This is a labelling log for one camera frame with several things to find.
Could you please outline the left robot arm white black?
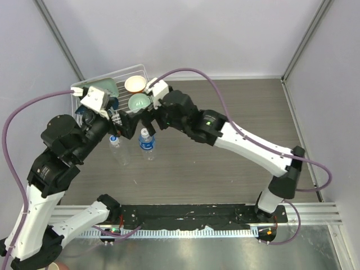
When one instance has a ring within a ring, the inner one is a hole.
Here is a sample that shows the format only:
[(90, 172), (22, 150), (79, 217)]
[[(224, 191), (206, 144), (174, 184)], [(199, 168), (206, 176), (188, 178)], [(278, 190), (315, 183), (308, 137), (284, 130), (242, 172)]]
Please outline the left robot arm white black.
[(79, 126), (70, 115), (56, 116), (40, 136), (46, 149), (31, 166), (16, 227), (1, 240), (1, 255), (13, 258), (12, 269), (45, 268), (83, 231), (103, 222), (114, 224), (120, 218), (120, 204), (104, 194), (82, 212), (50, 224), (56, 205), (80, 172), (78, 165), (104, 136), (117, 134), (110, 120), (93, 112), (84, 118), (85, 123)]

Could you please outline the clear unlabelled plastic bottle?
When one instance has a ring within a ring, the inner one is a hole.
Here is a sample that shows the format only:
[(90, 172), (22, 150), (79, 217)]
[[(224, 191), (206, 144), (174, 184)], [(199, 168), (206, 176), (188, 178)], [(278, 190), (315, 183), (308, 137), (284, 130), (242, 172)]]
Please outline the clear unlabelled plastic bottle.
[(130, 163), (130, 155), (127, 148), (127, 144), (122, 137), (118, 137), (119, 143), (116, 145), (109, 144), (110, 150), (114, 158), (119, 162), (119, 164), (125, 166)]

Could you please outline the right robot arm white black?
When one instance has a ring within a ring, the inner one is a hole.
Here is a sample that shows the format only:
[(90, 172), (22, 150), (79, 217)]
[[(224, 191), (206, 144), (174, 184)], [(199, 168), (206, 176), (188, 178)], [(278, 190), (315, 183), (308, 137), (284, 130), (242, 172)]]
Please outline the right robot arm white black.
[(260, 222), (269, 221), (284, 199), (293, 199), (302, 171), (301, 158), (305, 150), (280, 147), (237, 125), (231, 125), (228, 118), (214, 110), (199, 110), (189, 95), (179, 90), (166, 90), (150, 96), (151, 112), (160, 129), (174, 128), (190, 139), (235, 152), (260, 165), (272, 175), (272, 179), (257, 198), (254, 215)]

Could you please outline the plain white bottle cap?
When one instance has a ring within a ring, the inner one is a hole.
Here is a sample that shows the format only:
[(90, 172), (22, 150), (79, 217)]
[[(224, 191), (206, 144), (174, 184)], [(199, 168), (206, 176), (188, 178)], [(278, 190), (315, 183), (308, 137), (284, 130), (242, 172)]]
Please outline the plain white bottle cap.
[(148, 130), (147, 130), (146, 128), (142, 128), (142, 129), (141, 129), (141, 136), (142, 136), (143, 138), (147, 138), (147, 137), (150, 136), (150, 134), (149, 134), (149, 132), (148, 132)]

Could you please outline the blue labelled plastic bottle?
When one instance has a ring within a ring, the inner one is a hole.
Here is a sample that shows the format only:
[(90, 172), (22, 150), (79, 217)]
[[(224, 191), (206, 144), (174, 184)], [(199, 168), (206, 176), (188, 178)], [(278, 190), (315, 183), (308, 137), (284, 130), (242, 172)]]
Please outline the blue labelled plastic bottle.
[(143, 153), (143, 157), (146, 160), (154, 160), (155, 157), (156, 157), (155, 136), (150, 135), (147, 138), (143, 138), (141, 136), (141, 132), (140, 132), (138, 141), (139, 141), (140, 149), (141, 149), (141, 151)]

